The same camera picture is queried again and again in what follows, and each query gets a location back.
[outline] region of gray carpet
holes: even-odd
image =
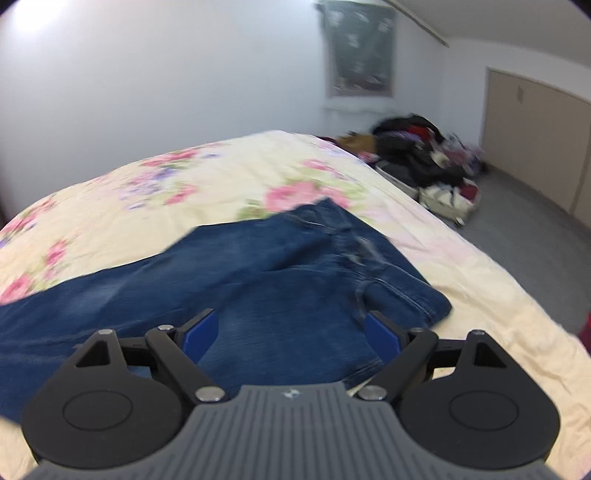
[[[459,233],[508,270],[555,322],[578,333],[591,310],[591,231],[500,171],[478,185],[482,204]]]

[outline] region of jeans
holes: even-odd
[[[219,334],[199,367],[242,384],[351,387],[382,366],[366,311],[429,327],[451,305],[379,232],[331,200],[263,220],[200,226],[153,257],[65,281],[0,307],[0,414],[27,400],[101,328],[141,336],[205,308]]]

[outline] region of floral bedspread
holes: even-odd
[[[548,464],[591,470],[591,359],[500,266],[357,158],[308,135],[272,131],[159,155],[40,200],[0,231],[0,303],[149,257],[199,225],[264,218],[323,197],[386,235],[451,301],[445,338],[485,329],[560,410]],[[21,449],[17,455],[15,449]],[[33,460],[0,419],[0,475]]]

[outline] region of beige door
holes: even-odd
[[[494,166],[570,210],[585,162],[591,105],[490,71],[483,148]]]
[[[574,208],[574,216],[591,228],[591,167],[587,169],[583,188]]]

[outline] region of ribbed gray surface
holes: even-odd
[[[557,480],[542,462],[513,471],[459,468],[419,447],[383,402],[343,384],[242,387],[195,409],[165,448],[125,467],[74,471],[42,463],[28,480]]]

